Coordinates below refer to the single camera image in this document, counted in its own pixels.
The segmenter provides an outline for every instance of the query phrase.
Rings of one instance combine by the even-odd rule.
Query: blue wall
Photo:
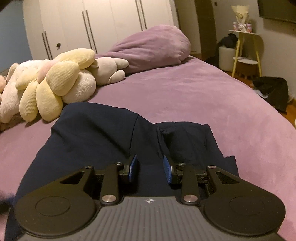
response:
[[[0,72],[15,62],[31,59],[22,2],[12,1],[0,12]]]

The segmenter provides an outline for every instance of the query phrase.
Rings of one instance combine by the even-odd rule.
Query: gray textured panel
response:
[[[280,241],[277,235],[253,241]],[[125,197],[116,206],[103,207],[85,229],[50,241],[250,241],[211,226],[200,210],[178,203],[175,197]],[[44,241],[28,234],[19,241]]]

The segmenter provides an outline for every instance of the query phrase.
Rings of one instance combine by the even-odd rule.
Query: white wardrobe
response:
[[[172,0],[23,0],[23,13],[33,59],[81,47],[104,53],[136,32],[178,25]]]

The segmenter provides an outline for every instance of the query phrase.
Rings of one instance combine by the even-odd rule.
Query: logo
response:
[[[154,200],[153,200],[153,199],[151,199],[151,198],[149,198],[149,199],[147,199],[147,200],[146,200],[146,202],[148,202],[149,204],[151,204],[151,203],[153,203],[153,202],[154,202]]]

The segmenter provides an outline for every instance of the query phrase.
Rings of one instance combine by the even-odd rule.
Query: doorway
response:
[[[217,44],[211,0],[175,0],[180,30],[191,43],[191,55],[205,60],[214,56]]]

